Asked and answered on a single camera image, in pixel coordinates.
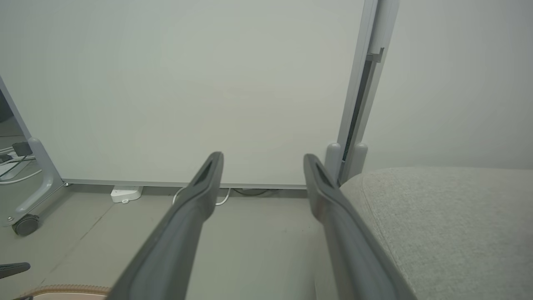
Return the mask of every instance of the power strip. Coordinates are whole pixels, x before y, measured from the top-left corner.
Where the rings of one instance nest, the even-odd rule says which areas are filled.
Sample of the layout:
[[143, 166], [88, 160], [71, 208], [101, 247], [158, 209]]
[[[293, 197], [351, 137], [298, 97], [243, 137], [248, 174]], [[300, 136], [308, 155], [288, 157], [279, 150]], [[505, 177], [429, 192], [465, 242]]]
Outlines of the power strip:
[[[11, 169], [14, 165], [16, 165], [18, 162], [10, 162], [4, 165], [0, 165], [0, 174], [3, 174], [4, 172], [7, 172], [9, 169]], [[9, 173], [5, 174], [4, 176], [0, 177], [0, 181], [9, 180], [15, 176], [17, 176], [24, 167], [26, 167], [30, 163], [29, 161], [23, 161], [18, 166], [16, 166], [13, 170], [9, 171]]]
[[141, 197], [142, 186], [116, 185], [111, 191], [111, 199], [114, 203], [126, 204]]

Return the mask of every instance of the beige mat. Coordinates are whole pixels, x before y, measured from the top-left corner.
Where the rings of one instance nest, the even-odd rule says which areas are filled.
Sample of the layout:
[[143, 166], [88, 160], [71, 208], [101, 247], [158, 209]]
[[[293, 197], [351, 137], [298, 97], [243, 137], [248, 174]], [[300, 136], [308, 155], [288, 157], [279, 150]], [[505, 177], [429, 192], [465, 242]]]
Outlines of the beige mat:
[[33, 296], [35, 300], [103, 300], [109, 290], [96, 286], [55, 285], [36, 288], [22, 297]]

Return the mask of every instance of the gray fabric cushion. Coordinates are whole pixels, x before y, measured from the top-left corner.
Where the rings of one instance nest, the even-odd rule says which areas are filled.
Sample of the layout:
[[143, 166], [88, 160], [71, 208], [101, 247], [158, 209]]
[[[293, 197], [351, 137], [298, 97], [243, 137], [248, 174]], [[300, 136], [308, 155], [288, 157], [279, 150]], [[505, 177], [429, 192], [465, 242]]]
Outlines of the gray fabric cushion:
[[418, 299], [533, 299], [533, 170], [384, 169], [341, 190]]

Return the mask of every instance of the floor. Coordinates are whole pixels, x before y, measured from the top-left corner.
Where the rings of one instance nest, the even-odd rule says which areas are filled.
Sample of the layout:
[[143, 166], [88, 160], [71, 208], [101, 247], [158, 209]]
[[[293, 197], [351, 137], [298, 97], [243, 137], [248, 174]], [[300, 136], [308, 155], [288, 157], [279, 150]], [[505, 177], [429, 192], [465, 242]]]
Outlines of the floor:
[[[176, 188], [146, 187], [128, 204], [111, 186], [63, 187], [33, 234], [0, 228], [2, 263], [31, 269], [0, 279], [0, 299], [57, 284], [110, 287], [170, 207]], [[221, 190], [219, 201], [225, 191]], [[235, 192], [205, 223], [188, 299], [314, 299], [313, 243], [319, 224], [302, 191]]]

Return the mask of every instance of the white wall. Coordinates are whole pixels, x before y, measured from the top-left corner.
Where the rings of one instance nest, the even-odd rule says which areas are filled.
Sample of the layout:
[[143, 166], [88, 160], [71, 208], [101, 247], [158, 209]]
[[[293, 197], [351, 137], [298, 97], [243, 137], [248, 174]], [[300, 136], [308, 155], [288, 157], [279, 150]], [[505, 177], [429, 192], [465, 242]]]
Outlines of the white wall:
[[533, 1], [403, 0], [364, 171], [533, 168]]
[[364, 3], [2, 1], [0, 75], [63, 179], [187, 183], [222, 151], [223, 184], [303, 186]]

